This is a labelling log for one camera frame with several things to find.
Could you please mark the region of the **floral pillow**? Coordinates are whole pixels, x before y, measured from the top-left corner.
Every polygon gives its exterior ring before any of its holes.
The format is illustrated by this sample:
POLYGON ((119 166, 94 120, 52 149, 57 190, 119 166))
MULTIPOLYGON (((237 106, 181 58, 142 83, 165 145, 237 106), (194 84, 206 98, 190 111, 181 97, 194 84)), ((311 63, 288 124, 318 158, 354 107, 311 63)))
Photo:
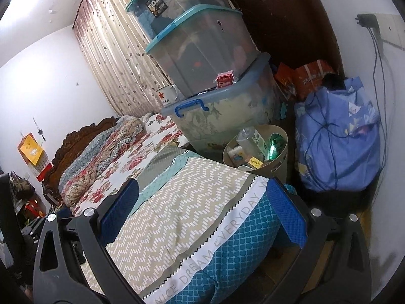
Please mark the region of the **floral pillow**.
POLYGON ((64 204, 73 208, 96 178, 145 133, 139 117, 125 115, 117 124, 101 132, 63 172, 58 189, 64 204))

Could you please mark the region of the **crushed green soda can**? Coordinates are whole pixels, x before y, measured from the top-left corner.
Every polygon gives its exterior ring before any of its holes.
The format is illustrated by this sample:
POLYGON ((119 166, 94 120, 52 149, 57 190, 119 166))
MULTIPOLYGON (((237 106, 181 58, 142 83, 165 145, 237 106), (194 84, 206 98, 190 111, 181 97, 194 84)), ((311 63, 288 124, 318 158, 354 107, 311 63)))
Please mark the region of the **crushed green soda can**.
POLYGON ((268 140, 268 150, 266 153, 267 161, 274 161, 286 146, 286 140, 279 133, 271 134, 268 140))

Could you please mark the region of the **clear plastic bottle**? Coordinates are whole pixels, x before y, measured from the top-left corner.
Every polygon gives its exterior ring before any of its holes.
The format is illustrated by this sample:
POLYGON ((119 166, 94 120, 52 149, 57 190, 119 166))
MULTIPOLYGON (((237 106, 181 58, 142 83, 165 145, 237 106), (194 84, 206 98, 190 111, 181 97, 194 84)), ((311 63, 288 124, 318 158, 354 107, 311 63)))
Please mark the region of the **clear plastic bottle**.
POLYGON ((248 156, 256 157, 262 162, 266 160, 268 145, 255 127, 243 128, 239 131, 236 141, 248 156))

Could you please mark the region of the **leaf patterned curtain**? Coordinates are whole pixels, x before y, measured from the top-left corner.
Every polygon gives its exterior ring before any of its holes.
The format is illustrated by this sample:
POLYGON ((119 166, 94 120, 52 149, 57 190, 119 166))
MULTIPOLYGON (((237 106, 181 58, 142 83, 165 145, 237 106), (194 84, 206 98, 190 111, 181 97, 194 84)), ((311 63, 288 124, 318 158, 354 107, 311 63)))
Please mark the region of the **leaf patterned curtain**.
POLYGON ((142 116, 162 108, 157 91, 170 79, 146 53, 149 40, 130 0, 82 0, 73 24, 85 60, 118 115, 142 116))

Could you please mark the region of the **carved wooden headboard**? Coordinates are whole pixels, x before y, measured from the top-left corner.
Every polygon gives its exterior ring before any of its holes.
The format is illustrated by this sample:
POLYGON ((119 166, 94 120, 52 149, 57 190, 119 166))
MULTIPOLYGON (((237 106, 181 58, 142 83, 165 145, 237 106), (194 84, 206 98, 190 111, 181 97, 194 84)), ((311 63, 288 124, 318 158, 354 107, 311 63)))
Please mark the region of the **carved wooden headboard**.
POLYGON ((45 173, 42 181, 43 195, 51 206, 60 206, 63 203, 58 185, 64 171, 80 156, 87 145, 99 133, 115 126, 117 120, 116 117, 105 118, 98 124, 92 123, 90 126, 75 130, 65 137, 61 147, 56 151, 51 161, 52 168, 45 173))

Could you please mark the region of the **yellow red cardboard box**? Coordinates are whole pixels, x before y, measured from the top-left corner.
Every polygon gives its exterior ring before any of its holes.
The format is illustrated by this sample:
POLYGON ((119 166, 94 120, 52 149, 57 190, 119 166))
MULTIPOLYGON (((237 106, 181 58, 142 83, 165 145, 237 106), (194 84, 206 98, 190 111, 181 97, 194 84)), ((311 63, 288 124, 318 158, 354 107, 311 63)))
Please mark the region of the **yellow red cardboard box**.
POLYGON ((251 157, 247 163, 254 169, 259 169, 263 166, 263 162, 256 157, 251 157))

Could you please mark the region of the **beige round trash bin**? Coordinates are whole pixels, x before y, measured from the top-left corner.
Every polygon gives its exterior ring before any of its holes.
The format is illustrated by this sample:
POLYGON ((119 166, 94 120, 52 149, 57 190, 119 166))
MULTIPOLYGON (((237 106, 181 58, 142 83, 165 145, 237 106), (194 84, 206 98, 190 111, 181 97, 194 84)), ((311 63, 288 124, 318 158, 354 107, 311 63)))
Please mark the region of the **beige round trash bin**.
POLYGON ((249 172, 266 178, 287 178, 288 136, 273 124, 251 126, 240 130, 225 147, 222 160, 230 167, 250 167, 249 172), (284 145, 272 146, 271 136, 280 135, 284 145))

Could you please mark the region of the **chevron patterned bed blanket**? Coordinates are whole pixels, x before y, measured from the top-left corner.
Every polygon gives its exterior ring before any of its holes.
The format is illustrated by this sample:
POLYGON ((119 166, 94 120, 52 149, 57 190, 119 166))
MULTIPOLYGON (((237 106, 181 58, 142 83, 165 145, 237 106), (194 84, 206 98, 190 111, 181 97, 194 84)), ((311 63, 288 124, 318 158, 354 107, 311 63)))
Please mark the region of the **chevron patterned bed blanket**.
POLYGON ((220 303, 253 273, 281 223, 268 180, 176 146, 135 178, 139 198, 106 247, 146 303, 220 303))

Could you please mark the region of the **small red box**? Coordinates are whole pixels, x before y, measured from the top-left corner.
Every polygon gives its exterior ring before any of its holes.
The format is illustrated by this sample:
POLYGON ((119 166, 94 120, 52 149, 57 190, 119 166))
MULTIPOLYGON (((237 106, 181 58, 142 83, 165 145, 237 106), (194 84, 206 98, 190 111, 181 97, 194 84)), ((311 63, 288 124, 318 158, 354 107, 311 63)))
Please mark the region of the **small red box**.
POLYGON ((221 72, 217 75, 214 82, 216 83, 216 89, 221 89, 226 86, 235 84, 238 81, 238 77, 235 76, 234 70, 221 72))

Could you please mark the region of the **middle teal-lid storage bin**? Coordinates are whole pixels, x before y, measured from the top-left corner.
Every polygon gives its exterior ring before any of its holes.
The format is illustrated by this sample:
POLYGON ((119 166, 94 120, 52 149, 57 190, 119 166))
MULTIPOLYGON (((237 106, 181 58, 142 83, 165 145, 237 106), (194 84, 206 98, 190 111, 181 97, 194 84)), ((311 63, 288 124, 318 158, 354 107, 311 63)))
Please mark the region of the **middle teal-lid storage bin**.
POLYGON ((198 4, 158 34, 146 53, 189 98, 214 87, 219 73, 240 78, 259 51, 239 10, 198 4))

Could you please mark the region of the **blue cloth bundle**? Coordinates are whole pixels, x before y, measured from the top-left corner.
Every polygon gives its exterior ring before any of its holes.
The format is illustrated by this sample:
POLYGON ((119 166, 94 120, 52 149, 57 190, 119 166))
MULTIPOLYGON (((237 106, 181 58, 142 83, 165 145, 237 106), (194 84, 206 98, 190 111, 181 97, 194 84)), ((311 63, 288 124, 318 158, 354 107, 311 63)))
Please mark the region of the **blue cloth bundle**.
POLYGON ((360 78, 343 84, 294 106, 298 169, 314 192, 360 192, 380 171, 380 114, 360 78))

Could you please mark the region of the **cluttered storage shelf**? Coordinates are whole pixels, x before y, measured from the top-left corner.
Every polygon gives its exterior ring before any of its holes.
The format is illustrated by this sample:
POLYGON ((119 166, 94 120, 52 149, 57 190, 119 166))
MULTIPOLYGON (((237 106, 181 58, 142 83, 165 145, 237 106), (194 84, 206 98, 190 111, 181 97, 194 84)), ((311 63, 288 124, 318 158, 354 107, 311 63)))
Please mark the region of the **cluttered storage shelf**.
POLYGON ((28 180, 11 172, 10 184, 14 210, 21 229, 37 217, 41 218, 46 215, 46 208, 41 198, 28 180))

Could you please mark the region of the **floral bed quilt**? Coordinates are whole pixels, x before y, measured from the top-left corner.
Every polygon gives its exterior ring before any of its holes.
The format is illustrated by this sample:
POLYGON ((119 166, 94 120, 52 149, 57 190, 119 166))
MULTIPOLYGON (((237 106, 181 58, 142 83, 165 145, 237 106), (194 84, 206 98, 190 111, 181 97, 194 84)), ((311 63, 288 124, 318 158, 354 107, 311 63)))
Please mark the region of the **floral bed quilt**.
POLYGON ((97 208, 106 196, 116 194, 128 178, 137 178, 164 147, 188 145, 186 136, 170 117, 148 113, 141 120, 144 134, 96 178, 72 209, 74 216, 87 208, 97 208))

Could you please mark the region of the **yellow red wall calendar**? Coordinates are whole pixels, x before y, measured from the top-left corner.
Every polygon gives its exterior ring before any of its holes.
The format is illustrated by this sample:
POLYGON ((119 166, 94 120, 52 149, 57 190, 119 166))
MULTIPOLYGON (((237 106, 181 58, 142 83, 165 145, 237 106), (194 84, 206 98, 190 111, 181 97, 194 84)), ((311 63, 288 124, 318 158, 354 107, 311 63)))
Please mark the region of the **yellow red wall calendar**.
POLYGON ((17 150, 37 181, 42 182, 53 165, 32 133, 21 137, 17 150))

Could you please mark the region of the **white enamel mug red star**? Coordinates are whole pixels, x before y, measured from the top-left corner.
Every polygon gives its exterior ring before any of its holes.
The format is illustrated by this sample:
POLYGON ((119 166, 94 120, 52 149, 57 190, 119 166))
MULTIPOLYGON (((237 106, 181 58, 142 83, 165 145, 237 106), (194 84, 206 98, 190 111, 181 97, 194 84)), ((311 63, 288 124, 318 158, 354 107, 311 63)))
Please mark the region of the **white enamel mug red star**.
POLYGON ((169 84, 157 91, 158 98, 161 101, 162 106, 170 106, 181 100, 185 99, 185 96, 181 93, 175 84, 169 84))

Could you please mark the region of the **red gift boxes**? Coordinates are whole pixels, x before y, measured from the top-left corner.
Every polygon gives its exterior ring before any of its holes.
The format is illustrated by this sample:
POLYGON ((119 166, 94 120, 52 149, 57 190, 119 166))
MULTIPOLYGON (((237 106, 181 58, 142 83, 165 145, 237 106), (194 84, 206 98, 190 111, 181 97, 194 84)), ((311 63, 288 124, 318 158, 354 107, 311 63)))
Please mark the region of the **red gift boxes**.
POLYGON ((281 63, 275 74, 275 80, 287 101, 302 102, 322 84, 323 78, 328 73, 334 73, 334 70, 323 60, 311 62, 297 69, 281 63))

